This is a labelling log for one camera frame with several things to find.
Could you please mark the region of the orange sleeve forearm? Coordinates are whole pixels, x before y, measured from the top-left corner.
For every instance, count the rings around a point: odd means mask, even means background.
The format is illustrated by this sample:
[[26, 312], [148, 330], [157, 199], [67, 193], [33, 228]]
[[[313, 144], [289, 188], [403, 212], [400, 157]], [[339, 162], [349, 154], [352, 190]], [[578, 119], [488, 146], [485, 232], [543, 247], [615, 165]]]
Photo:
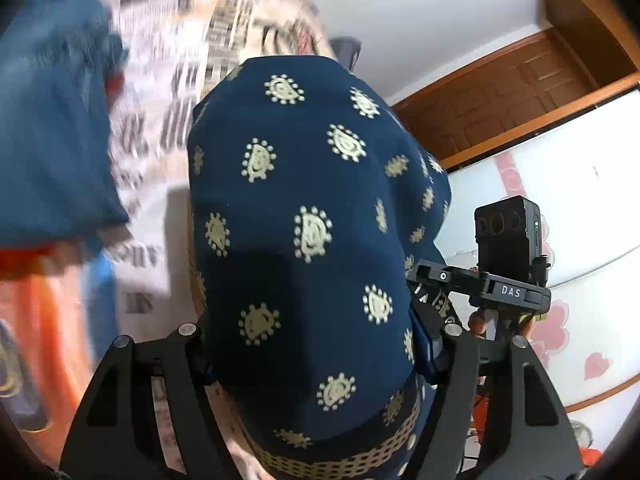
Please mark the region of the orange sleeve forearm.
[[495, 402], [491, 396], [480, 393], [474, 396], [472, 422], [480, 445], [484, 444], [488, 420], [493, 411], [495, 411]]

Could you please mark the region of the person's right hand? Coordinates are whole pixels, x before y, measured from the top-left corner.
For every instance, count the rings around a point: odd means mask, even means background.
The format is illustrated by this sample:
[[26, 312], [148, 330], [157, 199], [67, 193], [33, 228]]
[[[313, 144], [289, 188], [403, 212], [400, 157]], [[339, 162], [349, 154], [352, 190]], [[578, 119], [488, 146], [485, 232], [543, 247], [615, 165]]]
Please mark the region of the person's right hand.
[[536, 324], [532, 314], [515, 314], [479, 308], [469, 316], [469, 330], [487, 340], [503, 340], [514, 335], [528, 338]]

